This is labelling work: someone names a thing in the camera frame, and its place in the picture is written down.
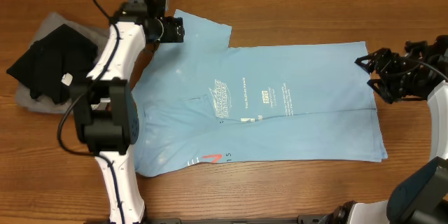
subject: light blue t-shirt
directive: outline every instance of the light blue t-shirt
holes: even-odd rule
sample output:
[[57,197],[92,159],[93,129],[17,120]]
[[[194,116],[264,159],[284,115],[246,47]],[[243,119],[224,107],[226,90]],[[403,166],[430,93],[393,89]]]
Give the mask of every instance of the light blue t-shirt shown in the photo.
[[136,170],[198,162],[386,158],[364,42],[228,48],[231,27],[176,11],[185,42],[164,44],[133,90]]

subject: folded fabric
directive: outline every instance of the folded fabric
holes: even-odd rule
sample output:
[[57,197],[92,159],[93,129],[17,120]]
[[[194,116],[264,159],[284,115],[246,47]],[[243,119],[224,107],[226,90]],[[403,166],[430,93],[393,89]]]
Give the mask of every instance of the folded fabric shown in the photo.
[[[66,24],[69,27],[75,29],[77,32],[85,36],[95,45],[97,45],[97,55],[101,55],[102,51],[107,43],[109,37],[109,31],[107,29],[101,29],[97,27],[85,27],[83,25],[77,24],[73,21],[64,19],[61,15],[51,12],[42,21],[41,26],[31,40],[29,46],[38,40],[45,38],[50,32],[54,31],[61,25]],[[17,105],[27,108],[33,112],[39,113],[65,113],[67,108],[70,106],[70,102],[64,102],[61,104],[55,104],[51,98],[45,95],[41,95],[36,99],[30,97],[30,90],[23,84],[19,83],[16,93],[15,101]]]
[[161,45],[133,90],[135,166],[387,157],[364,42],[227,48],[231,28],[176,11],[185,42]]
[[[59,104],[69,98],[70,82],[92,69],[96,54],[94,43],[63,24],[33,43],[7,73],[30,89],[31,98],[46,95]],[[67,83],[62,82],[65,74],[70,74]]]

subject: white tag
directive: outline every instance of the white tag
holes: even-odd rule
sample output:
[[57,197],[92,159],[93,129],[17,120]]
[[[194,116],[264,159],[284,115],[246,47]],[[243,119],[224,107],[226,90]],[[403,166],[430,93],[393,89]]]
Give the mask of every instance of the white tag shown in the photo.
[[243,123],[247,123],[247,122],[253,123],[253,122],[255,122],[255,118],[241,118],[241,121]]
[[72,80],[73,76],[70,73],[66,73],[63,75],[61,82],[66,86],[70,86]]

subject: printed graphic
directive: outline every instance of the printed graphic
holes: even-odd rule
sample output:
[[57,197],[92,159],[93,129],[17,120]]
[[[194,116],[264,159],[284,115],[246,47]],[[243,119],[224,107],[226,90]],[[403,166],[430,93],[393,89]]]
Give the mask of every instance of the printed graphic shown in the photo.
[[271,104],[271,108],[274,108],[275,106],[277,106],[277,97],[275,96],[275,90],[274,88],[270,88],[268,87],[268,92],[269,92],[269,103]]
[[249,108],[249,100],[247,99],[246,78],[243,78],[244,102],[246,102],[246,109]]
[[219,161],[221,158],[223,157],[222,154],[217,154],[217,155],[208,155],[208,156],[204,156],[202,158],[214,158],[214,160],[212,160],[212,163],[216,163],[217,161]]
[[286,116],[294,116],[293,101],[291,101],[291,91],[286,88],[286,83],[283,83],[281,91],[283,92],[283,102],[285,104]]
[[232,98],[227,84],[220,80],[215,80],[215,88],[209,87],[211,96],[213,97],[213,106],[215,108],[216,117],[228,118],[229,108],[232,108]]
[[263,103],[264,104],[269,104],[270,103],[269,102],[269,92],[268,91],[265,91],[265,90],[261,91],[261,96],[263,98]]

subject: wooden table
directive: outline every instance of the wooden table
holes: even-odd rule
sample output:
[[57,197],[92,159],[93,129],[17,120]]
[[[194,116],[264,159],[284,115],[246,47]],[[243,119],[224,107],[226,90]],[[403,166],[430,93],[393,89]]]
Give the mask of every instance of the wooden table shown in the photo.
[[[99,0],[109,12],[124,0]],[[0,0],[0,223],[82,223],[107,218],[109,203],[92,159],[60,149],[60,115],[28,112],[14,102],[6,69],[23,54],[42,19],[57,11],[106,27],[91,0]],[[231,25],[231,46],[367,41],[370,51],[448,33],[444,0],[171,0],[175,8]],[[201,164],[157,178],[139,177],[154,218],[294,217],[332,211],[349,200],[375,202],[426,163],[431,118],[425,102],[388,105],[377,97],[389,159]],[[73,120],[63,137],[76,150]]]

